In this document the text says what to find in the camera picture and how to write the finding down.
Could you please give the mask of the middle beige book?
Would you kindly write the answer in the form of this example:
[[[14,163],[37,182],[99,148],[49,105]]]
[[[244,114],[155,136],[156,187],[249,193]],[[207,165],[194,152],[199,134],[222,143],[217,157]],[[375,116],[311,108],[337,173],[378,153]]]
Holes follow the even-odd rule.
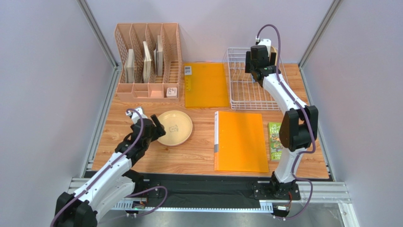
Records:
[[[143,60],[143,82],[148,83],[151,76],[152,58],[146,41],[143,41],[144,60]]]

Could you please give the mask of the white power adapter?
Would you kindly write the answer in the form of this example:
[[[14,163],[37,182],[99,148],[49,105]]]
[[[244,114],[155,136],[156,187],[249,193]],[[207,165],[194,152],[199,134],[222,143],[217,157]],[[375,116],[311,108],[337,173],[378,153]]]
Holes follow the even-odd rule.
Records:
[[[178,88],[177,87],[168,87],[166,90],[167,98],[178,98]]]

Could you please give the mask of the left aluminium frame post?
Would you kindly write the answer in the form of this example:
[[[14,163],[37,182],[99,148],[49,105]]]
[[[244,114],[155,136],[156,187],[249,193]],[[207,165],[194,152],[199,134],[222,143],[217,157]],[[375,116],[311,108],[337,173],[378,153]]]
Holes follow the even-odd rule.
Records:
[[[111,50],[110,46],[108,45],[107,40],[106,40],[105,36],[103,35],[99,24],[96,21],[96,18],[90,8],[90,5],[88,4],[88,2],[86,0],[76,0],[76,2],[78,3],[84,16],[86,17],[94,35],[97,38],[97,40],[101,46],[101,49],[103,50],[110,65],[113,67],[113,69],[117,69],[119,64],[116,61],[116,59],[112,53],[112,50]]]

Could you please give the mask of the right beige book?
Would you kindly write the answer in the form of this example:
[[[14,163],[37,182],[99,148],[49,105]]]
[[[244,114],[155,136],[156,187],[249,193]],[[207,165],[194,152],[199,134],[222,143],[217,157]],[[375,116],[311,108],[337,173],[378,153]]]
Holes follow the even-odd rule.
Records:
[[[155,70],[156,75],[158,77],[163,76],[163,43],[162,43],[162,36],[157,36],[156,48],[154,50],[154,57],[155,57]]]

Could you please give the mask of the tan wooden plate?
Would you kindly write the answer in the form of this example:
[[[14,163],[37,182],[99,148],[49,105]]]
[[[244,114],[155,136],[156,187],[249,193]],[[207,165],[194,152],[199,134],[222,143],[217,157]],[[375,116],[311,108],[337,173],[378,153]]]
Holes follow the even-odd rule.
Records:
[[[270,64],[275,66],[278,65],[278,51],[273,46],[270,48]]]

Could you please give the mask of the pink plastic file organizer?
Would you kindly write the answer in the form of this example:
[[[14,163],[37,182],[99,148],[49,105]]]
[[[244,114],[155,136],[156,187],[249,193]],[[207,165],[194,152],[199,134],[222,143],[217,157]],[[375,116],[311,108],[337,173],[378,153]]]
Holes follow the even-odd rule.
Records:
[[[179,102],[184,68],[179,24],[119,23],[114,36],[122,62],[119,99]]]

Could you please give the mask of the aluminium frame post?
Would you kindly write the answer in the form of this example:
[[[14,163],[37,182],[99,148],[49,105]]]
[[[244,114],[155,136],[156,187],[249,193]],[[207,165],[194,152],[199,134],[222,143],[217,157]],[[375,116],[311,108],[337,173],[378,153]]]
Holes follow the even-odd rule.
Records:
[[[303,69],[307,64],[311,54],[313,53],[315,47],[317,46],[318,42],[320,41],[322,35],[325,33],[327,27],[329,26],[331,20],[333,19],[334,15],[336,14],[337,10],[339,9],[340,5],[343,3],[343,0],[333,0],[329,9],[327,10],[324,18],[322,19],[319,27],[315,31],[309,45],[307,46],[301,60],[298,63],[300,69]]]
[[[119,64],[116,61],[116,59],[112,53],[112,50],[111,50],[110,46],[108,45],[107,40],[106,40],[105,36],[103,35],[99,24],[96,21],[96,18],[90,8],[90,5],[88,4],[88,2],[86,0],[76,0],[76,2],[78,3],[84,16],[86,17],[94,35],[97,38],[97,40],[101,46],[101,49],[103,50],[110,65],[113,67],[113,69],[117,69]]]

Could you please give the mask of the green treehouse book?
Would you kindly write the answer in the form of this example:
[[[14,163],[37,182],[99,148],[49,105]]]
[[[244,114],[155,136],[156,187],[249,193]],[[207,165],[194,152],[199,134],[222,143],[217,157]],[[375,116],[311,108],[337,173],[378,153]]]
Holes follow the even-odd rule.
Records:
[[[281,123],[279,122],[268,123],[271,161],[279,161],[282,155],[283,146],[279,136],[280,127]]]

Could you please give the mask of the beige book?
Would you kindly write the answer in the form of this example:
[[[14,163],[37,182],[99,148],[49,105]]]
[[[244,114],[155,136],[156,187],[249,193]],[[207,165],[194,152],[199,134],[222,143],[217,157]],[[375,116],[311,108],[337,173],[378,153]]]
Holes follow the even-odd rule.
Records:
[[[133,49],[128,50],[128,56],[125,63],[126,82],[133,83],[135,77],[135,54]]]
[[[152,58],[146,41],[143,41],[144,60],[143,60],[143,82],[148,83],[151,76]]]
[[[157,36],[156,48],[154,50],[154,57],[155,57],[155,70],[156,75],[158,77],[163,76],[163,43],[162,43],[162,36]]]

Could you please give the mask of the right aluminium frame post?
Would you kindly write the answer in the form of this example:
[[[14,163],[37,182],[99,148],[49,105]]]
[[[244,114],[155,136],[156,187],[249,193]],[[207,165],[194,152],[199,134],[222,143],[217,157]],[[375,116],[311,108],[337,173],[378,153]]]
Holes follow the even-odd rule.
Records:
[[[318,42],[320,41],[322,35],[325,33],[327,27],[329,26],[331,20],[333,19],[334,15],[336,14],[337,10],[339,9],[340,5],[343,3],[343,0],[333,0],[329,9],[327,10],[324,18],[322,19],[319,27],[315,31],[309,45],[307,46],[301,60],[298,63],[300,69],[303,69],[307,64],[311,54],[313,53],[315,47],[317,46]]]

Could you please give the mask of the aluminium front rail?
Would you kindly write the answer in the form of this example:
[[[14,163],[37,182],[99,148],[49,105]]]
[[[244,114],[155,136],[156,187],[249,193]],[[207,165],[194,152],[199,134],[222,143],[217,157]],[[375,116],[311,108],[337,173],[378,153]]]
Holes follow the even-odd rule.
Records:
[[[358,226],[350,196],[341,182],[299,181],[290,189],[274,192],[269,177],[145,174],[136,184],[134,197],[100,203],[97,212],[110,210],[263,212],[282,214],[280,206],[297,209],[316,203],[337,203],[344,224]]]

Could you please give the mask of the left beige book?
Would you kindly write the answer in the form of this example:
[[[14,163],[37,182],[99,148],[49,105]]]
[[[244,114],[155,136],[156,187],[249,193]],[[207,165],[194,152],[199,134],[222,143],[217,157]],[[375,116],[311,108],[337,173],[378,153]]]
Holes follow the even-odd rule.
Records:
[[[135,54],[133,49],[128,50],[128,56],[125,63],[126,82],[133,83],[135,77]]]

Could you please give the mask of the translucent orange document folder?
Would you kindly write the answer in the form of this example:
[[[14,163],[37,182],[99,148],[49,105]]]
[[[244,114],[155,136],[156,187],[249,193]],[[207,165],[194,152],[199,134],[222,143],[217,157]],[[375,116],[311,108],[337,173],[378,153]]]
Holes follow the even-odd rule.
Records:
[[[184,65],[186,108],[228,107],[228,88],[224,64],[193,62]]]

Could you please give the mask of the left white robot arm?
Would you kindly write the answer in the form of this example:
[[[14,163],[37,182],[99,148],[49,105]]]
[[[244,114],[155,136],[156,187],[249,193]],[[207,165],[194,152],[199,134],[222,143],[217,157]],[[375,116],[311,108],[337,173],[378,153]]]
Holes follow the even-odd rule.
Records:
[[[156,115],[147,118],[137,109],[128,109],[132,133],[118,144],[107,163],[73,193],[62,193],[56,202],[52,227],[96,227],[102,217],[120,200],[143,195],[136,187],[142,176],[131,168],[145,155],[150,143],[165,136],[165,128]]]

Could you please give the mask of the yellow beige plate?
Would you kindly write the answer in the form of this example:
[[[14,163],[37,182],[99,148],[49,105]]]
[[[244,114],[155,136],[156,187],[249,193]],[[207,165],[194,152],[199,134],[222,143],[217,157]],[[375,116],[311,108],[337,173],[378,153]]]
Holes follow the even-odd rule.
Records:
[[[181,111],[167,111],[158,116],[166,134],[157,141],[165,146],[178,146],[186,142],[192,131],[193,122],[189,115]]]

